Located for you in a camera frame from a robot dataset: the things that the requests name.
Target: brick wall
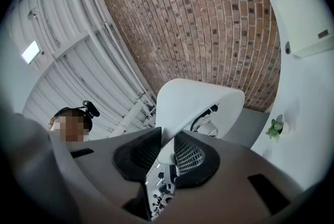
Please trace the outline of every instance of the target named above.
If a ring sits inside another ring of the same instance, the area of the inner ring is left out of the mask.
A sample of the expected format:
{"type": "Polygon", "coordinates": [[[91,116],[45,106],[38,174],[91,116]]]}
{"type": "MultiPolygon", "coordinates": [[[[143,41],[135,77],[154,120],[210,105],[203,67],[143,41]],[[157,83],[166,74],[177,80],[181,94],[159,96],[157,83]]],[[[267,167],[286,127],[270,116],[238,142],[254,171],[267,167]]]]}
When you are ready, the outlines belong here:
{"type": "Polygon", "coordinates": [[[277,92],[280,41],[269,0],[105,0],[155,93],[187,78],[245,92],[264,111],[277,92]]]}

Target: green plant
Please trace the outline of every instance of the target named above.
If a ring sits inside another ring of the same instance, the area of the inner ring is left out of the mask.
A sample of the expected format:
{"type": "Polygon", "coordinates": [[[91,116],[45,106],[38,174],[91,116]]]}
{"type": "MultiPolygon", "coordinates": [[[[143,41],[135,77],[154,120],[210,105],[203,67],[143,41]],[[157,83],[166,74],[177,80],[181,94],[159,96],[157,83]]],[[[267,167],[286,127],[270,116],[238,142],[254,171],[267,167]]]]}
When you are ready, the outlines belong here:
{"type": "Polygon", "coordinates": [[[280,114],[276,120],[272,119],[271,120],[271,127],[268,129],[266,134],[270,137],[270,139],[274,138],[276,142],[278,143],[280,139],[280,134],[282,133],[283,130],[283,115],[280,114]]]}

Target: person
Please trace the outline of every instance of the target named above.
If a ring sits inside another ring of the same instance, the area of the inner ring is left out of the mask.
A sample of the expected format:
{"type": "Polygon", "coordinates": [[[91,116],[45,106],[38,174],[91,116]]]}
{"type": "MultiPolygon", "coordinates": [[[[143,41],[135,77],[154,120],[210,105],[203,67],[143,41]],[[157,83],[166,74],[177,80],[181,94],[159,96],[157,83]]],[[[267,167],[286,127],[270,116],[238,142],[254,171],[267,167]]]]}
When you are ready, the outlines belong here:
{"type": "Polygon", "coordinates": [[[78,108],[65,107],[55,113],[48,122],[49,130],[65,142],[89,140],[92,121],[87,112],[78,108]]]}

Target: small potted plant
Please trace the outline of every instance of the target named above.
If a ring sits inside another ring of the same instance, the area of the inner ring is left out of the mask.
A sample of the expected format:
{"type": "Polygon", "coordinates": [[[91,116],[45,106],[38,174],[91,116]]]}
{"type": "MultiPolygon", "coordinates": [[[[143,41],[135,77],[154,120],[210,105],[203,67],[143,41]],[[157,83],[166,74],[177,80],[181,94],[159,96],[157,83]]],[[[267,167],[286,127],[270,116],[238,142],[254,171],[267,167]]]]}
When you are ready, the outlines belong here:
{"type": "Polygon", "coordinates": [[[271,127],[268,129],[266,134],[270,137],[270,139],[274,138],[278,143],[280,136],[288,133],[289,126],[287,122],[283,121],[283,115],[280,114],[276,120],[271,120],[271,127]]]}

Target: gray floor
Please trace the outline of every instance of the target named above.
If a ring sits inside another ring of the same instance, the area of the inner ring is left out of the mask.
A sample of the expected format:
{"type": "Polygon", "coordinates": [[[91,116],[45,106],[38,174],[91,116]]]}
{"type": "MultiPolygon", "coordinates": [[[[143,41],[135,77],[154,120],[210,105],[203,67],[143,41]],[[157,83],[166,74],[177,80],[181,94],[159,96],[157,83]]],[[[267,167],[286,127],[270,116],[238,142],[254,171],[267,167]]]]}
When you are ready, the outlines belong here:
{"type": "MultiPolygon", "coordinates": [[[[211,119],[219,129],[219,118],[222,116],[218,112],[213,114],[211,119]]],[[[265,126],[268,117],[269,113],[243,108],[235,124],[222,139],[251,148],[265,126]]]]}

